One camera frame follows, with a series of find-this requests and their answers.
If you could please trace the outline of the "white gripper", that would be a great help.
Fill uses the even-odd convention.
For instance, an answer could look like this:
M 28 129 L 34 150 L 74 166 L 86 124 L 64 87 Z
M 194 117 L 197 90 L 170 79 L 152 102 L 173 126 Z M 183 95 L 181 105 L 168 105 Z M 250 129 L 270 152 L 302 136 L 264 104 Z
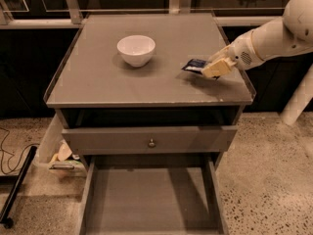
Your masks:
M 201 70 L 201 74 L 207 78 L 226 75 L 232 68 L 250 70 L 263 63 L 254 50 L 251 32 L 237 37 L 232 43 L 210 56 L 208 61 L 209 64 Z

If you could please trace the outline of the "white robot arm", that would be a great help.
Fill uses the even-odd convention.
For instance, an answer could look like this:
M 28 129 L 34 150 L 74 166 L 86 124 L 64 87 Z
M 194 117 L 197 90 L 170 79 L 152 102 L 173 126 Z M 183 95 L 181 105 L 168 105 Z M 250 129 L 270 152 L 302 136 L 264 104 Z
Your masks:
M 252 29 L 208 59 L 201 70 L 212 78 L 250 70 L 277 57 L 313 51 L 313 0 L 290 0 L 283 15 Z

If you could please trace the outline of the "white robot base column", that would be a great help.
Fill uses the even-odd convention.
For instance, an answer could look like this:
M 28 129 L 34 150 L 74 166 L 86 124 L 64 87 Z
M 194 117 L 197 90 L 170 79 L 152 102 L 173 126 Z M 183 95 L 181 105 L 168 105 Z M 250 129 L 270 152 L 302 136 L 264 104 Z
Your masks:
M 280 117 L 287 125 L 293 125 L 313 98 L 313 65 L 309 68 Z

